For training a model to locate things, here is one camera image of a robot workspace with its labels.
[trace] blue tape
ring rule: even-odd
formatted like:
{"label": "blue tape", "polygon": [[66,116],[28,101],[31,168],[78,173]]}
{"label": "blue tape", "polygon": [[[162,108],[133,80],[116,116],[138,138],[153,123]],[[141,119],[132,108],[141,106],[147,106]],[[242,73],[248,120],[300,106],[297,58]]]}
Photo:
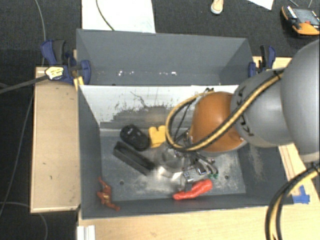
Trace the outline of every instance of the blue tape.
{"label": "blue tape", "polygon": [[306,194],[305,187],[300,186],[300,195],[293,195],[293,203],[295,204],[309,204],[310,203],[310,195]]}

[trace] orange toy figure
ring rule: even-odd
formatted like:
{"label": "orange toy figure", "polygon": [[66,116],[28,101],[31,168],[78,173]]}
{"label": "orange toy figure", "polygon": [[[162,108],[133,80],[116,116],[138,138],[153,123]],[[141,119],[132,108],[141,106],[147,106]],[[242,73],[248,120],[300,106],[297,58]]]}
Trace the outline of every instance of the orange toy figure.
{"label": "orange toy figure", "polygon": [[101,204],[106,205],[112,209],[115,209],[118,212],[120,210],[120,207],[112,203],[112,200],[111,200],[111,187],[108,186],[101,179],[101,177],[99,177],[98,180],[103,186],[103,190],[96,193],[96,195],[101,199]]}

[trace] wooden table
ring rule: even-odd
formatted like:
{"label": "wooden table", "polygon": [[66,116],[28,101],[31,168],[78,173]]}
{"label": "wooden table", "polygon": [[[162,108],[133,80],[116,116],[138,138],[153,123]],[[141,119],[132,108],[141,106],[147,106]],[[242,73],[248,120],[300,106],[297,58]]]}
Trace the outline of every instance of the wooden table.
{"label": "wooden table", "polygon": [[[289,58],[277,58],[274,68]],[[36,69],[36,77],[44,74]],[[80,204],[80,162],[77,96],[73,86],[45,80],[35,86],[30,206],[32,213],[76,210]],[[295,146],[279,147],[288,178],[305,169]],[[286,205],[282,213],[284,239],[320,239],[320,201],[309,181],[311,202]],[[82,220],[95,226],[97,240],[215,239],[263,240],[266,207]]]}

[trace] yellow and black cable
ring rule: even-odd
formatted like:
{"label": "yellow and black cable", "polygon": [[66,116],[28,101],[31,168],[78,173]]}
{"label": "yellow and black cable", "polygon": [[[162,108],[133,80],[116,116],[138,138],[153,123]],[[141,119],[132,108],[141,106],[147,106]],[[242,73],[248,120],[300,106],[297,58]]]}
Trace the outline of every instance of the yellow and black cable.
{"label": "yellow and black cable", "polygon": [[281,211],[286,197],[288,197],[294,190],[299,188],[303,183],[320,176],[320,164],[314,164],[312,167],[306,169],[296,177],[291,179],[272,198],[265,217],[264,231],[266,240],[283,240],[281,234]]}
{"label": "yellow and black cable", "polygon": [[240,103],[240,105],[227,117],[227,119],[220,124],[212,133],[202,138],[196,143],[193,143],[189,146],[182,146],[177,143],[172,137],[172,124],[176,115],[181,111],[185,106],[194,102],[198,97],[206,96],[213,91],[202,92],[196,94],[181,103],[175,106],[169,113],[166,122],[165,122],[165,136],[167,142],[172,146],[173,149],[180,152],[189,152],[189,151],[198,151],[200,149],[204,149],[207,146],[216,142],[220,137],[222,137],[239,119],[239,117],[246,111],[246,109],[252,104],[252,102],[266,89],[271,87],[277,81],[279,81],[283,76],[283,70],[273,71],[273,75],[268,77],[265,81],[263,81],[258,87],[256,87],[251,93]]}

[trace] gray bin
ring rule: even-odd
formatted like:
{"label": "gray bin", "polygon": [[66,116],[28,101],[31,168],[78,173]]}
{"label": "gray bin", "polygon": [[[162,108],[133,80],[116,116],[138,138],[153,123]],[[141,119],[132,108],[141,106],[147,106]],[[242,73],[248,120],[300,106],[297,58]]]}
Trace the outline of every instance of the gray bin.
{"label": "gray bin", "polygon": [[[215,158],[220,174],[210,192],[175,201],[177,182],[155,173],[144,176],[112,155],[128,123],[147,132],[163,125],[170,109],[195,92],[212,86],[232,92],[248,75],[247,40],[78,30],[77,56],[92,65],[91,85],[78,92],[83,219],[266,206],[287,182],[277,148],[245,145]],[[183,128],[190,125],[192,112],[191,107]],[[159,152],[141,154],[152,160]],[[112,187],[119,212],[101,204],[98,177]]]}

